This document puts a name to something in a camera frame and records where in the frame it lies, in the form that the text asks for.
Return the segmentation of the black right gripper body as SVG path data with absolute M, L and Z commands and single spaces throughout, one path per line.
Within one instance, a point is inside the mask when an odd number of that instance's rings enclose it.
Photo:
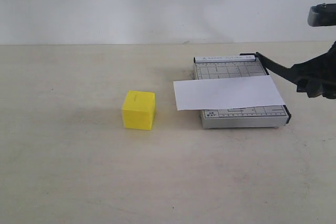
M 322 97 L 335 99 L 335 44 L 326 53 L 297 65 L 303 78 L 316 78 L 322 81 Z

